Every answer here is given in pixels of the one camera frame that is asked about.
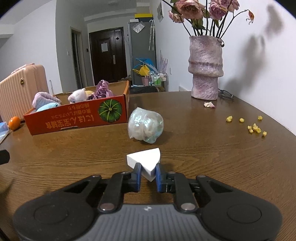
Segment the white round foam piece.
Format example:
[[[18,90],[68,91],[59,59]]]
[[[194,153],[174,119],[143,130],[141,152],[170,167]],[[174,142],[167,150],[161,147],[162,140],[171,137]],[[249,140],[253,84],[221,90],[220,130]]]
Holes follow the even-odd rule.
[[[149,149],[126,155],[127,164],[135,168],[137,163],[142,166],[142,176],[152,182],[156,177],[156,165],[160,162],[161,152],[159,148]]]

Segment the iridescent plastic bag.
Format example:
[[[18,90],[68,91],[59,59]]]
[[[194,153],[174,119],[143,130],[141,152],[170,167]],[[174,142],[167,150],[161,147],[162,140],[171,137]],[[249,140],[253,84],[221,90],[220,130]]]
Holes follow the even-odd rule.
[[[155,111],[137,107],[128,120],[129,138],[154,144],[164,130],[164,119]]]

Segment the light blue plush toy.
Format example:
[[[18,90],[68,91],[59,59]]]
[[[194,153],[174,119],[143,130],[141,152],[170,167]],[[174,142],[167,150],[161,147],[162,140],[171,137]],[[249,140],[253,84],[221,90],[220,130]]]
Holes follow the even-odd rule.
[[[44,106],[41,106],[40,108],[38,108],[36,110],[36,112],[40,112],[40,111],[44,111],[44,110],[56,108],[56,107],[59,107],[59,106],[60,106],[60,103],[51,102],[51,103],[45,104]]]

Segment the purple satin scrunchie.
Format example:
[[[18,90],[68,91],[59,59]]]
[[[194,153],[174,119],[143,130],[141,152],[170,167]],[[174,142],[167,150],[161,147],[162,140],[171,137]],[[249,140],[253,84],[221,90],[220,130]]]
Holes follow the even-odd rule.
[[[108,98],[113,97],[113,92],[109,89],[109,82],[105,80],[101,80],[96,86],[96,90],[90,96],[88,96],[87,100],[100,99],[100,98]]]

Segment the white yellow plush toy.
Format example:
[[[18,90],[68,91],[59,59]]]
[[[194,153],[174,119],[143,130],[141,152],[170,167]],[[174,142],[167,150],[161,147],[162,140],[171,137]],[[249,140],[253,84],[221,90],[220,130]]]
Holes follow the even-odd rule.
[[[92,94],[93,94],[93,91],[86,90],[85,88],[78,89],[78,90],[72,92],[72,94],[69,95],[68,101],[70,103],[84,102]]]

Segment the light blue tissue pack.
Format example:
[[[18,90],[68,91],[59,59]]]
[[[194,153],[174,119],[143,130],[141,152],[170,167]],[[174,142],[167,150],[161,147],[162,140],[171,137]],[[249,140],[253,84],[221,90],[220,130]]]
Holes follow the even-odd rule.
[[[6,136],[9,134],[10,129],[6,122],[0,123],[0,144],[3,142],[3,140],[6,138]]]

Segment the orange fruit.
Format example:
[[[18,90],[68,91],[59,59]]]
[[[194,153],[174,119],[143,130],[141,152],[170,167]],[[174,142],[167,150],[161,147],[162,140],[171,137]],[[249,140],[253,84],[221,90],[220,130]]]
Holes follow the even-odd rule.
[[[17,116],[13,116],[8,122],[8,127],[12,131],[17,130],[20,127],[20,125],[21,125],[21,120]]]

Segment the pink ribbed suitcase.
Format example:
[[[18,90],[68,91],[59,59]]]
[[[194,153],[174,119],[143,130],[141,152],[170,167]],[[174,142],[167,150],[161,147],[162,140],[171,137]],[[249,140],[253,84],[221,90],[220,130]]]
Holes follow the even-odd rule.
[[[32,102],[38,92],[48,92],[45,68],[34,63],[24,65],[0,82],[1,119],[8,122],[33,108]]]

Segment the red cardboard pumpkin box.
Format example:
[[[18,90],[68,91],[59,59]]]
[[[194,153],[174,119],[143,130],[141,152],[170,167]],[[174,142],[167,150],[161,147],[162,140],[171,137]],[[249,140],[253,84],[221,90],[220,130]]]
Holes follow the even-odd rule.
[[[129,106],[129,81],[114,82],[109,89],[114,96],[70,103],[69,93],[57,94],[61,105],[37,112],[31,109],[24,120],[31,135],[58,132],[70,128],[87,128],[126,123]]]

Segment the fallen pink petal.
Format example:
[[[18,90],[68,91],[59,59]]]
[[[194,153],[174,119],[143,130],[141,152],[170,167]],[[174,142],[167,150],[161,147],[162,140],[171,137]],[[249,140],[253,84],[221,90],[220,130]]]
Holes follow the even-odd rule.
[[[210,101],[210,102],[205,102],[204,107],[205,108],[215,108],[215,105]]]

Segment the cluttered utility cart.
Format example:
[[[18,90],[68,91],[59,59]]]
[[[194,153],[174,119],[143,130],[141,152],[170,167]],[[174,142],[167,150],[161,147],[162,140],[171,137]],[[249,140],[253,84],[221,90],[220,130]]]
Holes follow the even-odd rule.
[[[166,73],[159,73],[151,71],[149,73],[149,86],[154,86],[159,92],[168,91],[168,75]]]

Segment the yellow crumbs on table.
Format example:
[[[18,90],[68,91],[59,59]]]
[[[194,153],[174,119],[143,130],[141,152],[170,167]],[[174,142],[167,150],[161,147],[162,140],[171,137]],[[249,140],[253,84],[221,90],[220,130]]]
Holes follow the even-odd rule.
[[[261,122],[261,121],[263,120],[263,116],[258,115],[257,120],[258,120],[259,122]],[[231,122],[233,122],[233,121],[234,121],[234,117],[231,116],[231,115],[228,116],[228,117],[226,118],[226,122],[227,122],[227,123],[231,123]],[[245,123],[245,119],[244,119],[244,118],[239,118],[239,119],[238,119],[238,122],[241,123],[241,124],[243,124],[243,123]],[[252,125],[247,125],[247,130],[248,130],[248,132],[249,132],[250,134],[252,134],[252,133],[261,134],[261,136],[262,136],[263,138],[265,138],[265,137],[267,136],[267,131],[263,131],[263,130],[257,125],[257,123],[253,123]]]

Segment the glasses behind vase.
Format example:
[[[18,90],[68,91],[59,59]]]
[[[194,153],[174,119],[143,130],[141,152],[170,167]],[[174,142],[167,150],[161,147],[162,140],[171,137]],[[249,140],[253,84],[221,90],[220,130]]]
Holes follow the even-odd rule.
[[[218,89],[218,96],[224,99],[230,99],[230,100],[234,99],[234,96],[230,92],[223,89]]]

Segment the dark entrance door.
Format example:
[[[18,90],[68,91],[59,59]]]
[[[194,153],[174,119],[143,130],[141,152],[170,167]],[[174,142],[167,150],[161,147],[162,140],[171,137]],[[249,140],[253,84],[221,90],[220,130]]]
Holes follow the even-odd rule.
[[[89,33],[95,85],[101,80],[118,82],[127,77],[123,27]]]

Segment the pink textured vase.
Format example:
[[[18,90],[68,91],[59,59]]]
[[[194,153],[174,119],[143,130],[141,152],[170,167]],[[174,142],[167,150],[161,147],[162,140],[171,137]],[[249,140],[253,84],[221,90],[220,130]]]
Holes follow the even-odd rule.
[[[223,41],[212,36],[191,36],[188,71],[193,75],[191,96],[215,101],[218,98],[218,78],[224,75]]]

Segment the grey refrigerator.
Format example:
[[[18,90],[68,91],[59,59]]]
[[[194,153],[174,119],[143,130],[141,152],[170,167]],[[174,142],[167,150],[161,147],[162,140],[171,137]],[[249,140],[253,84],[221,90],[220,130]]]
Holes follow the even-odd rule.
[[[144,26],[139,33],[133,29],[138,24]],[[150,27],[150,22],[128,23],[130,65],[132,69],[133,85],[142,85],[141,77],[133,71],[133,68],[140,64],[140,61],[138,61],[137,58],[151,59],[154,66],[156,66],[156,51],[152,50],[152,47],[149,50]]]

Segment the yellow box on refrigerator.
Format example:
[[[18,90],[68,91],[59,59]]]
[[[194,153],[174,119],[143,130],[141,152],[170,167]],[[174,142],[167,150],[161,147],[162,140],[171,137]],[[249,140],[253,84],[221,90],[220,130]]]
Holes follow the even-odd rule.
[[[135,18],[152,18],[153,14],[148,14],[148,13],[142,13],[142,14],[135,14]]]

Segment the dried pink rose bouquet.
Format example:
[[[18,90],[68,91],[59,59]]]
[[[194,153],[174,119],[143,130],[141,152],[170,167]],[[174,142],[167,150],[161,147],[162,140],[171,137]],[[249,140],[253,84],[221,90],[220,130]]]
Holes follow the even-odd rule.
[[[248,24],[254,22],[254,14],[245,9],[239,11],[238,1],[163,1],[170,7],[169,18],[178,24],[188,22],[193,29],[190,36],[211,36],[222,39],[239,15],[247,13]]]

